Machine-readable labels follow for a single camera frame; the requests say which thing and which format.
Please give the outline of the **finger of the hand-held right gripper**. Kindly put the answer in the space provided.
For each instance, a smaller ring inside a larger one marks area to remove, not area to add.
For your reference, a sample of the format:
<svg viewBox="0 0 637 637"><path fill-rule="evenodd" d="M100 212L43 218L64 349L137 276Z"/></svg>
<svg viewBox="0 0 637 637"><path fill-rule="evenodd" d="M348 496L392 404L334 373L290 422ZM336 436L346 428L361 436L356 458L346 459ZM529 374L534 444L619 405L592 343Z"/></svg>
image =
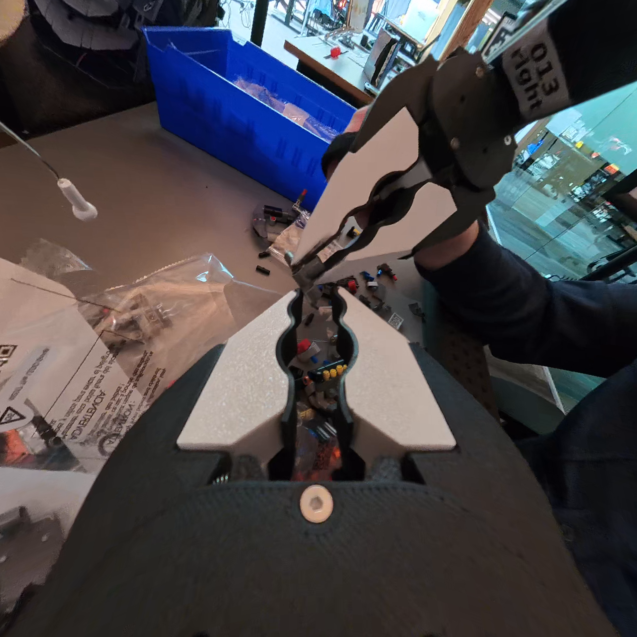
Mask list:
<svg viewBox="0 0 637 637"><path fill-rule="evenodd" d="M431 181L392 180L373 193L331 180L299 240L299 279L340 279L410 257L456 212L449 190Z"/></svg>
<svg viewBox="0 0 637 637"><path fill-rule="evenodd" d="M292 263L320 253L337 238L358 210L383 203L372 195L376 184L392 172L406 171L418 156L418 127L406 108L387 122L361 149L338 164L300 237ZM409 259L424 244L424 189L405 188L406 204L395 203L392 219L370 225L347 249L321 259L332 269Z"/></svg>

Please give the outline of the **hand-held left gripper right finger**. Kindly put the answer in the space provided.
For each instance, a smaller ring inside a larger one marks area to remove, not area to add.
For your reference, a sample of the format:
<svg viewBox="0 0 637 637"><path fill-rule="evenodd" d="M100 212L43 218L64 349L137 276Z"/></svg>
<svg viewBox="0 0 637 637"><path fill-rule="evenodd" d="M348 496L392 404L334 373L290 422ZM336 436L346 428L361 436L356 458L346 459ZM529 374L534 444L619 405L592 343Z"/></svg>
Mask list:
<svg viewBox="0 0 637 637"><path fill-rule="evenodd" d="M401 475L412 454L455 450L408 339L343 288L332 291L332 316L346 365L332 415L341 454L333 479L364 480L385 459Z"/></svg>

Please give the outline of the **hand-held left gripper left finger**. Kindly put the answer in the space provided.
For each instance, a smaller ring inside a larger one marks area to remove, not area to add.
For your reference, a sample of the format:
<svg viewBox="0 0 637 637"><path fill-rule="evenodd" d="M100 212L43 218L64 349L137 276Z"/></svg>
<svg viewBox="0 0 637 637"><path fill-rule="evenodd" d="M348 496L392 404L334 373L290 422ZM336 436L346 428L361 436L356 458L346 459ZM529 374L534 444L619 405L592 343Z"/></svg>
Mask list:
<svg viewBox="0 0 637 637"><path fill-rule="evenodd" d="M297 352L303 292L284 295L227 340L177 438L180 450L250 457L289 480L296 455Z"/></svg>

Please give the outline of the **person's right forearm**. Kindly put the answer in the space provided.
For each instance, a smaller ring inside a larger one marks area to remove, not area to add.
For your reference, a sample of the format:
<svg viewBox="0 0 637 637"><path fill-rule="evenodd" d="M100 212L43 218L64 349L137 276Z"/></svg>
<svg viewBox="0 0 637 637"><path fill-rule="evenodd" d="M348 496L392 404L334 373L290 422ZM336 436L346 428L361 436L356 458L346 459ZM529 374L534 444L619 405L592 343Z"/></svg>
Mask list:
<svg viewBox="0 0 637 637"><path fill-rule="evenodd" d="M417 270L500 359L601 378L636 362L635 285L546 279L482 223L462 257Z"/></svg>

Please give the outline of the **pile of loose lego pieces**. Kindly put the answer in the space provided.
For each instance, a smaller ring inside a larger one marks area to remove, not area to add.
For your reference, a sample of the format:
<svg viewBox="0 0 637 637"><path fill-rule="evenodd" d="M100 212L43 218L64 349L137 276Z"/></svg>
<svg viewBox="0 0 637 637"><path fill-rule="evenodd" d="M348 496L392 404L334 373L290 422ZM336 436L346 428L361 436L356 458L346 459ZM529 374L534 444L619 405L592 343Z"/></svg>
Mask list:
<svg viewBox="0 0 637 637"><path fill-rule="evenodd" d="M371 267L366 267L357 275L346 277L335 283L320 284L318 286L319 292L322 293L320 298L307 299L307 305L312 307L312 312L316 315L323 316L323 318L330 323L331 327L333 327L334 333L330 337L332 344L329 346L329 349L330 355L335 361L342 360L337 350L338 328L332 316L332 291L335 288L343 288L358 298L384 322L387 322L394 312L402 316L404 323L399 332L410 342L410 346L418 361L418 356L424 351L422 346L425 345L424 309L417 299L406 294L396 281L395 272L387 264L378 266L375 272L371 271ZM424 484L424 478L415 464L415 454L407 458L408 462L403 466L401 475L397 472L397 464L394 461L385 459L378 461L378 463L366 473L367 479L403 480L406 482Z"/></svg>

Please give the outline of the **dark grey lego dish assembly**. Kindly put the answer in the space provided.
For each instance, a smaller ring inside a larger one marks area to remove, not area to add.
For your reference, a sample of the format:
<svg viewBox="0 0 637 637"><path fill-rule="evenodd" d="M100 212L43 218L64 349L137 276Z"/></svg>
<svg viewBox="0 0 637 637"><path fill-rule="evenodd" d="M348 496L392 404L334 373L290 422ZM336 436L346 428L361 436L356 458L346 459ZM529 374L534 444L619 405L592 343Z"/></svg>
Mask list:
<svg viewBox="0 0 637 637"><path fill-rule="evenodd" d="M251 220L251 229L257 238L274 242L283 231L292 225L300 214L298 207L288 209L272 205L257 207Z"/></svg>

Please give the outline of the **person's right hand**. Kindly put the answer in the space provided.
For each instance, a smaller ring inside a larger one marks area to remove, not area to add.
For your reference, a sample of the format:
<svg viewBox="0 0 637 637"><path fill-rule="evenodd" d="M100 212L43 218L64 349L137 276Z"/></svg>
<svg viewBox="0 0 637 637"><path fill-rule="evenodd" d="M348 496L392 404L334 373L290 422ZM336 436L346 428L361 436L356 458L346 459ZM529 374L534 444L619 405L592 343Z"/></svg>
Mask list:
<svg viewBox="0 0 637 637"><path fill-rule="evenodd" d="M353 143L352 139L364 123L369 109L370 105L357 109L345 131L330 142L321 164L326 180L330 180L339 162L349 152ZM480 222L476 220L459 235L420 249L413 256L413 261L417 268L428 272L442 269L466 254L478 239L479 234Z"/></svg>

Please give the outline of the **dark upright case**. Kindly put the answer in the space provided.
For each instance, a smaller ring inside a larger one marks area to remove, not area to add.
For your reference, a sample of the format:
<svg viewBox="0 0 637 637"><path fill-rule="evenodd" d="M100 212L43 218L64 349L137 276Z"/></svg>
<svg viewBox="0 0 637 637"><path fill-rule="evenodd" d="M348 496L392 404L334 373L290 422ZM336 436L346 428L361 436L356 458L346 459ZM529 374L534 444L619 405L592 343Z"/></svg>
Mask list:
<svg viewBox="0 0 637 637"><path fill-rule="evenodd" d="M420 52L420 45L418 40L400 29L390 27L388 31L386 28L381 28L363 66L365 91L378 93L394 68L398 53L405 50L405 55L413 60L414 56Z"/></svg>

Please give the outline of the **wooden background table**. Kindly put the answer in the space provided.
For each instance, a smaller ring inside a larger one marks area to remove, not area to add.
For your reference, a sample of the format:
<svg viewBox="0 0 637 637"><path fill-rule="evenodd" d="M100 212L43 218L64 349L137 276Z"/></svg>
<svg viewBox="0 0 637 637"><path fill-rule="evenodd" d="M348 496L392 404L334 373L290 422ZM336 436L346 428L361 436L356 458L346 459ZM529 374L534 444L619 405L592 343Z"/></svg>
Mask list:
<svg viewBox="0 0 637 637"><path fill-rule="evenodd" d="M361 40L366 36L368 33L354 35L350 46L343 43L344 34L336 37L328 34L297 36L287 39L283 47L298 60L297 72L351 106L362 107L376 96L364 89L362 70L371 52L361 46ZM340 46L343 51L338 59L327 57L333 46Z"/></svg>

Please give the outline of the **blue plastic bin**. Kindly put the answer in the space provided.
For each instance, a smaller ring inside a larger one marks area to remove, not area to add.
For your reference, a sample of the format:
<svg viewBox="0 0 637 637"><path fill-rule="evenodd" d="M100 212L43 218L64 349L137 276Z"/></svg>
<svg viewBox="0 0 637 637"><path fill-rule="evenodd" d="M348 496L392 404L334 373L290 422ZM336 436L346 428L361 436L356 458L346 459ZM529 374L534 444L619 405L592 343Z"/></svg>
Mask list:
<svg viewBox="0 0 637 637"><path fill-rule="evenodd" d="M162 127L312 209L354 107L229 29L145 27Z"/></svg>

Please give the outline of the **large printed plastic bag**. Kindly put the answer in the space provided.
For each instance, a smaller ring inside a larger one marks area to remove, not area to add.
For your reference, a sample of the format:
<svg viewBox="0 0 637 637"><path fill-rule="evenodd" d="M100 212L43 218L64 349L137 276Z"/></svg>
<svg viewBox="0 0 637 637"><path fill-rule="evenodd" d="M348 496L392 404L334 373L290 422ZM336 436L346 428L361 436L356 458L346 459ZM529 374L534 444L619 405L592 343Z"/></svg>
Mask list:
<svg viewBox="0 0 637 637"><path fill-rule="evenodd" d="M1 467L100 472L168 382L120 316L1 259Z"/></svg>

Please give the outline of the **black metal post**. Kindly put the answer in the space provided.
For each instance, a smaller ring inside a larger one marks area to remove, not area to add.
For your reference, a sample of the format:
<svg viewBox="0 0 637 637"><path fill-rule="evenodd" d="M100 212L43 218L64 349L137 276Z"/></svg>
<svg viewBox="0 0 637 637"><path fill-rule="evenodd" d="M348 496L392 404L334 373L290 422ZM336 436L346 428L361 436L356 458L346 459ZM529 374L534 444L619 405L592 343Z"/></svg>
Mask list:
<svg viewBox="0 0 637 637"><path fill-rule="evenodd" d="M258 47L262 47L263 44L269 4L270 1L267 0L254 1L250 41Z"/></svg>

